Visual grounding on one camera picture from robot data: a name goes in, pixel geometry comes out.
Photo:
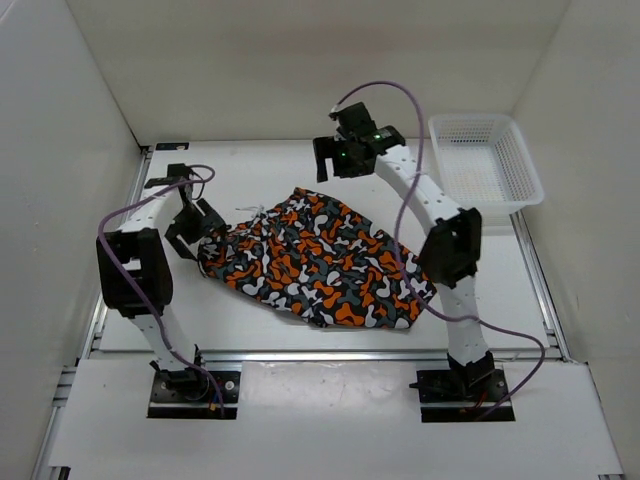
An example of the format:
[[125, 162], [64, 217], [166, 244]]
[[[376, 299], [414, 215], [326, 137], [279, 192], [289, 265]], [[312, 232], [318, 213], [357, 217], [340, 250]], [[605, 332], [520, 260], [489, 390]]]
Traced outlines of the camouflage patterned shorts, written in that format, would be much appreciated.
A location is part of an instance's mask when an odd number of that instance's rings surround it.
[[436, 294], [416, 256], [331, 196], [297, 187], [198, 247], [203, 275], [320, 328], [408, 329]]

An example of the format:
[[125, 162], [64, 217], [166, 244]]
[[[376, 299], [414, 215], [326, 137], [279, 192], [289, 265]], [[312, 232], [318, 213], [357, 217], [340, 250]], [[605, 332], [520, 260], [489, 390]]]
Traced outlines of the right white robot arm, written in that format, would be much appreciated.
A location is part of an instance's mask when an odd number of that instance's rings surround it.
[[446, 196], [421, 172], [404, 137], [392, 126], [379, 128], [363, 103], [335, 106], [329, 117], [337, 122], [336, 133], [313, 140], [317, 180], [328, 179], [330, 160], [335, 176], [375, 174], [407, 204], [426, 235], [417, 264], [435, 284], [447, 323], [450, 390], [460, 399], [476, 397], [495, 370], [475, 296], [481, 214]]

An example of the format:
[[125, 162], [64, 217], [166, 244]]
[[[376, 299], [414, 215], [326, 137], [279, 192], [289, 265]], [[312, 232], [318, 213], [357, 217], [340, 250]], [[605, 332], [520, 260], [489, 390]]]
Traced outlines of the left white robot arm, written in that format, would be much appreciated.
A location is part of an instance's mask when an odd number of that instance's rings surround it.
[[165, 252], [171, 247], [193, 261], [204, 237], [225, 230], [221, 216], [193, 194], [194, 186], [214, 177], [206, 165], [169, 165], [164, 176], [146, 181], [137, 202], [100, 221], [96, 250], [103, 300], [143, 334], [156, 373], [188, 400], [220, 403], [218, 382], [171, 308], [174, 284]]

